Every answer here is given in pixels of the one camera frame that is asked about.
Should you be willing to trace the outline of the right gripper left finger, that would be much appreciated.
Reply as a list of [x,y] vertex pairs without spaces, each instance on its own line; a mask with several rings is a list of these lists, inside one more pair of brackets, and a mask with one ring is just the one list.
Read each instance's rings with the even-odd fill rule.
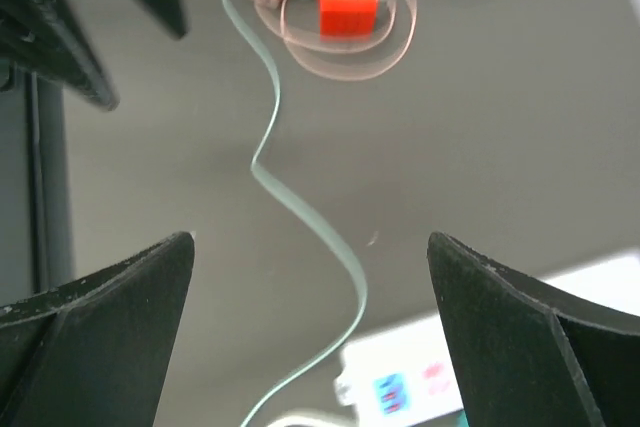
[[2,307],[2,425],[153,425],[194,260],[177,232]]

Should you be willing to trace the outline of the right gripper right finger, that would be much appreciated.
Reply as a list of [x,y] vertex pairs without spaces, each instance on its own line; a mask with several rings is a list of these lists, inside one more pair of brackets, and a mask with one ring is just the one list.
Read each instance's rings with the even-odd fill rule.
[[434,232],[429,273],[472,426],[636,426],[639,318]]

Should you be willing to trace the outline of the white power strip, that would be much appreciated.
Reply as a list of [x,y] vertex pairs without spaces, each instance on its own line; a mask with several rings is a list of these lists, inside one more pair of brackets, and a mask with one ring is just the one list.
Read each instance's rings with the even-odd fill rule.
[[[548,274],[574,296],[639,314],[639,250],[633,248]],[[359,426],[417,426],[459,412],[461,394],[436,311],[348,340],[334,382]]]

